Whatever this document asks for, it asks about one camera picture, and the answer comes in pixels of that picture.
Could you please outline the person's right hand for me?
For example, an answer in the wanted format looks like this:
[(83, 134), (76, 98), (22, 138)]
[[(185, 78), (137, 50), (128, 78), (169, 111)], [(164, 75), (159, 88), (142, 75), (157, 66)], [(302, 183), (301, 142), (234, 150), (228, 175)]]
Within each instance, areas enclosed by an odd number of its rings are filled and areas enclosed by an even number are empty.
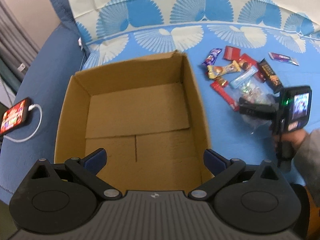
[(290, 133), (284, 133), (281, 135), (282, 141), (288, 141), (292, 145), (295, 151), (298, 151), (304, 140), (309, 133), (305, 129), (298, 129)]

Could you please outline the grey sleeve forearm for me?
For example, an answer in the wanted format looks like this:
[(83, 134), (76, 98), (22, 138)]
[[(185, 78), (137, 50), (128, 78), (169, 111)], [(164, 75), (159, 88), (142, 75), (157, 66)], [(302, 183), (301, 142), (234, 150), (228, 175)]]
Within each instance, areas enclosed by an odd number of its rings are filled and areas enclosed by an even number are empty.
[(294, 165), (319, 207), (319, 129), (306, 136), (296, 152)]

